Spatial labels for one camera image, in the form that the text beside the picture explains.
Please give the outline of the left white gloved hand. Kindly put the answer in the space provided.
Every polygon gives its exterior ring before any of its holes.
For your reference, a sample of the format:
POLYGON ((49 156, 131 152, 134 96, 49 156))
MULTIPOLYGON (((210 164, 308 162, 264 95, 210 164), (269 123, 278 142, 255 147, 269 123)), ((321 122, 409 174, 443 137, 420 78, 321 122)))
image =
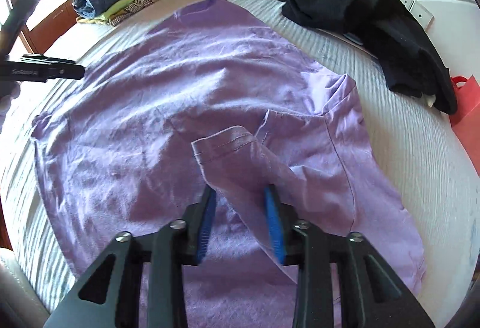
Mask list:
POLYGON ((20 94, 20 84, 16 81, 0 82, 0 115, 3 116, 11 107, 11 102, 20 94))

